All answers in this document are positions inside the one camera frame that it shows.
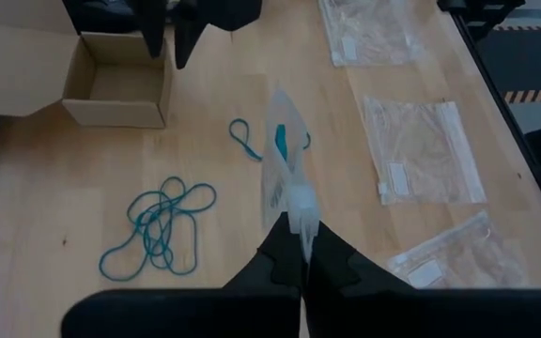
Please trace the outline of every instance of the cardboard box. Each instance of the cardboard box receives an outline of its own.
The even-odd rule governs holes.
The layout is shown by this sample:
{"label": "cardboard box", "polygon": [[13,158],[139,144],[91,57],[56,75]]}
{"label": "cardboard box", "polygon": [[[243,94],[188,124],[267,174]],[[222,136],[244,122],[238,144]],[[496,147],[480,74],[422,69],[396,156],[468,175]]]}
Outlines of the cardboard box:
{"label": "cardboard box", "polygon": [[62,104],[86,126],[163,128],[173,62],[140,35],[77,36],[62,0],[0,0],[0,115]]}

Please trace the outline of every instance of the clear plastic bag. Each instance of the clear plastic bag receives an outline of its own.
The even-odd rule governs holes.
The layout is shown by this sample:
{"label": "clear plastic bag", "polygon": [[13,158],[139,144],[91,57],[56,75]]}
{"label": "clear plastic bag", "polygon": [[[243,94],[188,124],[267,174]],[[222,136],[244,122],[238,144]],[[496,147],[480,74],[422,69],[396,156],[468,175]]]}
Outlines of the clear plastic bag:
{"label": "clear plastic bag", "polygon": [[388,270],[417,288],[526,287],[529,279],[484,211],[391,258]]}
{"label": "clear plastic bag", "polygon": [[320,212],[315,190],[303,172],[306,125],[283,90],[277,90],[270,100],[266,127],[261,187],[263,228],[269,231],[281,212],[287,211],[289,228],[301,234],[302,251],[309,260]]}
{"label": "clear plastic bag", "polygon": [[405,0],[319,0],[333,64],[404,64],[423,47]]}
{"label": "clear plastic bag", "polygon": [[484,188],[453,102],[364,99],[381,203],[482,203]]}

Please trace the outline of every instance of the teal cord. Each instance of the teal cord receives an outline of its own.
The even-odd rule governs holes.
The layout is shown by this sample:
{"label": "teal cord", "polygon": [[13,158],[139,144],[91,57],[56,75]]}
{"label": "teal cord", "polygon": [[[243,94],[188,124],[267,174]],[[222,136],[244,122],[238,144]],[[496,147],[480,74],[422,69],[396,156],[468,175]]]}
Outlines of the teal cord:
{"label": "teal cord", "polygon": [[[239,138],[234,132],[233,127],[237,124],[241,124],[245,128],[245,137]],[[277,126],[277,132],[275,133],[275,144],[279,147],[280,150],[282,150],[282,155],[284,159],[287,157],[287,148],[285,144],[285,125],[279,125]],[[254,161],[262,161],[262,156],[256,153],[249,145],[250,142],[250,124],[244,120],[243,118],[236,118],[229,124],[229,135],[231,135],[231,138],[233,138],[235,141],[237,141],[241,146],[243,146],[243,150],[245,151],[245,154],[250,157],[250,159]],[[310,134],[306,133],[306,146],[304,146],[304,149],[308,149],[310,147],[310,143],[312,142],[310,138]]]}
{"label": "teal cord", "polygon": [[[172,196],[166,194],[164,190],[171,182],[177,182],[181,187],[181,192],[178,195]],[[212,200],[210,203],[199,208],[182,208],[180,203],[196,189],[209,189],[212,192]],[[145,210],[141,211],[136,218],[133,218],[134,209],[146,197],[157,196],[158,203],[155,203]],[[188,275],[197,268],[197,221],[194,215],[206,211],[211,208],[216,202],[216,190],[208,183],[198,183],[187,189],[185,182],[180,177],[167,178],[160,189],[157,191],[143,192],[139,194],[127,208],[127,218],[133,225],[132,234],[120,245],[107,250],[100,258],[100,273],[105,278],[115,282],[127,282],[135,278],[145,267],[147,260],[157,269],[166,269],[177,276]],[[193,265],[185,270],[176,270],[173,268],[175,253],[170,246],[170,238],[172,237],[174,221],[177,217],[187,217],[191,219],[193,226]],[[156,235],[152,235],[152,228],[157,230]],[[134,273],[128,276],[113,276],[105,270],[105,260],[108,255],[123,250],[135,238],[141,237],[145,254],[141,264]]]}

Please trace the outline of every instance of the hazard stripe tape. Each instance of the hazard stripe tape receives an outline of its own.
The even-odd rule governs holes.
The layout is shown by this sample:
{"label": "hazard stripe tape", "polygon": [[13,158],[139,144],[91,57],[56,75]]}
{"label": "hazard stripe tape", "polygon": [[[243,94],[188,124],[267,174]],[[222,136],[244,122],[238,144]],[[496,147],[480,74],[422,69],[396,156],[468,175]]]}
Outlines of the hazard stripe tape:
{"label": "hazard stripe tape", "polygon": [[541,90],[519,90],[504,93],[508,103],[541,102]]}
{"label": "hazard stripe tape", "polygon": [[527,25],[527,26],[519,26],[519,25],[497,25],[494,27],[494,30],[497,31],[541,31],[541,25]]}

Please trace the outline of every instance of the wooden tabletop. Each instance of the wooden tabletop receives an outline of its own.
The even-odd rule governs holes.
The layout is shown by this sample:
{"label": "wooden tabletop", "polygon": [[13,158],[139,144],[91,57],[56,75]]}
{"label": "wooden tabletop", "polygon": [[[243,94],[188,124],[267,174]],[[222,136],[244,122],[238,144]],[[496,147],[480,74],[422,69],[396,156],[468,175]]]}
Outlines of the wooden tabletop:
{"label": "wooden tabletop", "polygon": [[[293,99],[313,137],[305,167],[323,221],[361,253],[384,264],[486,209],[541,287],[541,193],[452,18],[434,1],[410,2],[429,53],[413,64],[335,68],[317,1],[272,0],[237,32],[207,28],[187,68],[176,71],[165,130],[81,128],[56,107],[1,118],[0,337],[56,336],[69,307],[102,289],[226,283],[264,237],[261,164],[245,156],[227,126],[247,119],[253,147],[262,149],[276,86]],[[361,122],[365,95],[453,100],[487,204],[382,206]],[[148,267],[129,283],[105,280],[98,261],[131,232],[126,207],[169,176],[218,191],[215,207],[197,216],[198,269],[177,277]],[[180,268],[193,261],[193,233],[179,224],[173,236]],[[141,254],[131,246],[108,268],[127,272]]]}

